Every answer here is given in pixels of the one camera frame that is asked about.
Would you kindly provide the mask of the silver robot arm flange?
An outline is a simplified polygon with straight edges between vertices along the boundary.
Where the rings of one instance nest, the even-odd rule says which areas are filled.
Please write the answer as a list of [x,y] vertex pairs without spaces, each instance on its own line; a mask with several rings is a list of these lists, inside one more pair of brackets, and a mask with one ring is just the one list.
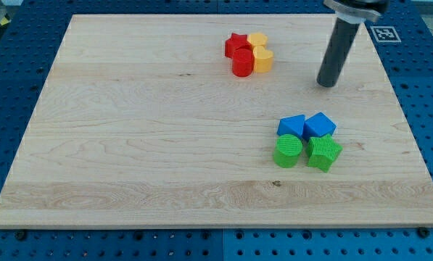
[[387,11],[389,0],[323,0],[323,5],[334,10],[339,19],[360,24],[377,22]]

